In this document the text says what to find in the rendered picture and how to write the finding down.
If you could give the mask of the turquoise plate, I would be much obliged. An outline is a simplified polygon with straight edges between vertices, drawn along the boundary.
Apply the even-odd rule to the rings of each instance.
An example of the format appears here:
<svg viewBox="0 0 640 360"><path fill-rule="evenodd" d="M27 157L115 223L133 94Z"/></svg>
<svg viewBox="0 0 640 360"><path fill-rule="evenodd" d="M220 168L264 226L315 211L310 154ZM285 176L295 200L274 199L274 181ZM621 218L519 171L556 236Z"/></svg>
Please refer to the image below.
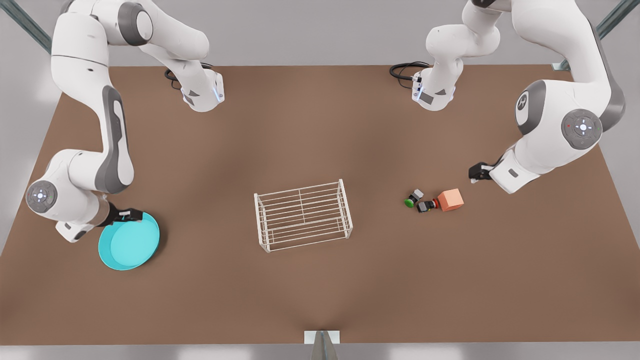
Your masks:
<svg viewBox="0 0 640 360"><path fill-rule="evenodd" d="M98 254L103 264L115 271L128 271L144 264L158 250L160 228L148 213L142 221L115 222L99 237Z"/></svg>

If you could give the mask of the orange cube block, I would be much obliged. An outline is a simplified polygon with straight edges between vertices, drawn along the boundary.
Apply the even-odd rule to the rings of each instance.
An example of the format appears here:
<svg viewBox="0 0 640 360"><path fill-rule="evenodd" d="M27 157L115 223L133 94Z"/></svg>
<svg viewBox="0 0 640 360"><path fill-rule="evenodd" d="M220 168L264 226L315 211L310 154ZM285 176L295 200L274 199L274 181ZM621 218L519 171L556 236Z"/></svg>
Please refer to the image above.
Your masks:
<svg viewBox="0 0 640 360"><path fill-rule="evenodd" d="M436 198L438 201L438 207L443 212L452 211L458 209L464 205L464 201L459 189L450 189L442 191Z"/></svg>

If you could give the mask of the silver frame post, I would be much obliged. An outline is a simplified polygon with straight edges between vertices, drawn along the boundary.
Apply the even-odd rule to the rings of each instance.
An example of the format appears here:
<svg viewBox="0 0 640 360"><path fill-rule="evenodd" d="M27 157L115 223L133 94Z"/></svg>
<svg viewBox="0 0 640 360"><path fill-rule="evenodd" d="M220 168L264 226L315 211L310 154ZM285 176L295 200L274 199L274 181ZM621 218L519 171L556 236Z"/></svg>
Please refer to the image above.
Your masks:
<svg viewBox="0 0 640 360"><path fill-rule="evenodd" d="M313 344L310 360L339 360L335 344L340 344L339 330L305 330L304 344Z"/></svg>
<svg viewBox="0 0 640 360"><path fill-rule="evenodd" d="M576 4L602 40L640 7L640 0L576 0Z"/></svg>
<svg viewBox="0 0 640 360"><path fill-rule="evenodd" d="M15 0L0 0L0 9L51 55L50 35Z"/></svg>

